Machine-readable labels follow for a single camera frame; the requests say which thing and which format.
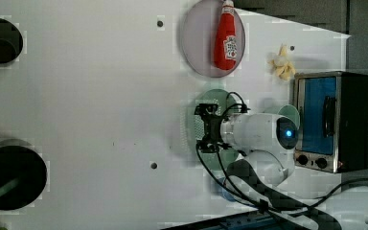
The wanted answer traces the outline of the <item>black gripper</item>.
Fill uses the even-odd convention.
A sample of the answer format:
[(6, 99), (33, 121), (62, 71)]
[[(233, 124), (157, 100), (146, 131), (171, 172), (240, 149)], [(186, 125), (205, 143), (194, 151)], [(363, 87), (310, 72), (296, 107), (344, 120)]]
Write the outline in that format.
[(223, 113), (218, 115), (219, 106), (215, 103), (200, 103), (195, 108), (195, 115), (201, 118), (204, 127), (204, 135), (201, 140), (196, 141), (197, 148), (202, 153), (219, 152), (219, 148), (228, 150), (230, 145), (225, 143), (220, 134), (220, 127), (228, 116)]

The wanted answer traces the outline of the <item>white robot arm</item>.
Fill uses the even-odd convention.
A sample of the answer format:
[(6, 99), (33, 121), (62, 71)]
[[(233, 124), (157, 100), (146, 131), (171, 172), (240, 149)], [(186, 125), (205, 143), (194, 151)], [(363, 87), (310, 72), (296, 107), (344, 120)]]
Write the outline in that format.
[(215, 103), (201, 103), (195, 115), (204, 125), (204, 136), (195, 144), (196, 154), (214, 154), (223, 174), (216, 182), (235, 200), (296, 230), (368, 230), (368, 186), (345, 191), (335, 186), (317, 199), (279, 187), (295, 170), (298, 128), (289, 118), (249, 114), (239, 103), (223, 112)]

